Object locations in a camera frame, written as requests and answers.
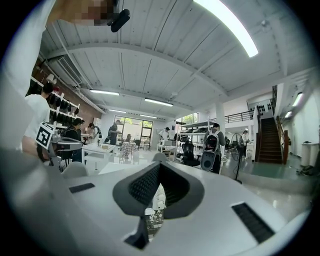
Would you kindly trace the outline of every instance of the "backpack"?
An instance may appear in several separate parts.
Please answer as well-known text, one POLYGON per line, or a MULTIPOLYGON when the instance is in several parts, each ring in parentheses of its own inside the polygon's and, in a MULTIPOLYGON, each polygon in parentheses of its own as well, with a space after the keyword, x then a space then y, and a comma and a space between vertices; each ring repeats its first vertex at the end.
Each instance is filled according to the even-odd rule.
POLYGON ((206 138, 205 141, 205 150, 210 150, 213 152, 216 152, 219 148, 219 137, 218 137, 218 133, 220 131, 217 130, 215 133, 212 133, 212 131, 210 130, 209 136, 206 138))

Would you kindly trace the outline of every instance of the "balcony railing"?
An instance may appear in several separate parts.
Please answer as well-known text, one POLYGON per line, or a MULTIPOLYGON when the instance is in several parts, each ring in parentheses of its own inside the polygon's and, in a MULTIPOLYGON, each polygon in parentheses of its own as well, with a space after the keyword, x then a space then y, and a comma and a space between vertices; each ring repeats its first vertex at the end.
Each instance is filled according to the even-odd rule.
MULTIPOLYGON (((234 122, 243 122, 243 121, 253 120, 254 112, 255 112, 254 110, 250 110, 250 111, 242 112, 238 114, 227 115, 224 117, 224 122, 226 124, 229 124, 234 122)), ((214 118, 214 119, 211 119, 210 121, 216 122, 217 119, 214 118)))

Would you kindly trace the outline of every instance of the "black slot vent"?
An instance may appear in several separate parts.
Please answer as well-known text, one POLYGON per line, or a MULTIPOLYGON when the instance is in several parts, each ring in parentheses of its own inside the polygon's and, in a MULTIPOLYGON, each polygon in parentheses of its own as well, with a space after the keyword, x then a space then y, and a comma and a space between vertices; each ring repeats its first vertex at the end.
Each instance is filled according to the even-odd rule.
POLYGON ((245 202, 232 206, 232 209, 259 244, 275 234, 245 202))

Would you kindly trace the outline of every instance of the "wall light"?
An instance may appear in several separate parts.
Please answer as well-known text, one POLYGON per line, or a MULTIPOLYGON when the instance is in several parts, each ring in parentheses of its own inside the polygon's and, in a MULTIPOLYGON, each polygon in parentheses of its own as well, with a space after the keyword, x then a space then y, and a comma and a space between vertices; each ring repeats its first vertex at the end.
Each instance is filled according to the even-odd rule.
POLYGON ((193 0, 197 4, 203 6, 208 11, 213 13, 219 20, 221 20, 236 36, 239 42, 242 44, 249 57, 253 57, 258 54, 258 49, 245 29, 244 25, 238 20, 228 7, 226 7, 219 0, 193 0))
POLYGON ((160 104, 160 105, 165 105, 168 107, 172 107, 173 104, 167 103, 167 102, 163 102, 163 101, 158 101, 158 100, 154 100, 154 99, 150 99, 150 98, 145 98, 144 101, 146 102, 152 102, 152 103, 156 103, 156 104, 160 104))
POLYGON ((109 94, 109 95, 119 96, 118 92, 111 92, 111 91, 105 91, 105 90, 94 90, 94 89, 90 89, 89 91, 92 93, 95 93, 95 94, 109 94))
POLYGON ((109 109, 109 111, 112 111, 112 112, 119 112, 119 113, 127 113, 127 112, 124 112, 124 111, 120 111, 120 110, 113 110, 113 109, 109 109))
POLYGON ((289 111, 288 113, 286 113, 286 115, 285 115, 285 117, 284 117, 284 118, 288 118, 288 117, 290 117, 290 116, 291 116, 291 114, 292 114, 292 111, 289 111))
POLYGON ((145 117, 145 118, 154 118, 154 119, 157 119, 157 117, 155 117, 155 116, 150 116, 150 115, 141 114, 140 116, 141 116, 141 117, 145 117))
POLYGON ((295 99, 292 107, 295 107, 295 106, 297 106, 297 105, 299 104, 299 102, 300 102, 300 100, 301 100, 301 98, 302 98, 302 95, 304 95, 302 92, 299 92, 299 93, 298 93, 298 95, 296 96, 296 99, 295 99))

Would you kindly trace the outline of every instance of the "floor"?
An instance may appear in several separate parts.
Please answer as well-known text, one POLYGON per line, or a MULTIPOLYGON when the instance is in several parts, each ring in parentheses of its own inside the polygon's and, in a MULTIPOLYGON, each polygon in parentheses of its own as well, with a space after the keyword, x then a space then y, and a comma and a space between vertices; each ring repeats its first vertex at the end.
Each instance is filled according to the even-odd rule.
MULTIPOLYGON (((157 151, 139 150, 129 155, 129 159, 122 157, 122 152, 117 151, 109 159, 110 163, 124 164, 124 165, 138 165, 150 163, 157 151)), ((223 163, 221 174, 226 175, 232 179, 235 177, 237 162, 233 160, 231 155, 227 156, 227 162, 223 163)), ((273 164, 252 163, 249 159, 242 163, 240 172, 263 175, 265 177, 272 177, 277 179, 308 179, 306 176, 295 176, 298 162, 291 158, 286 167, 274 166, 273 164)), ((87 162, 86 167, 90 175, 97 175, 106 166, 105 163, 98 162, 97 170, 95 164, 87 162)), ((262 186, 253 186, 250 184, 243 184, 248 190, 257 194, 262 199, 266 200, 270 205, 276 208, 282 216, 288 221, 292 220, 295 216, 302 213, 310 207, 311 197, 309 195, 281 192, 278 190, 266 189, 262 186)))

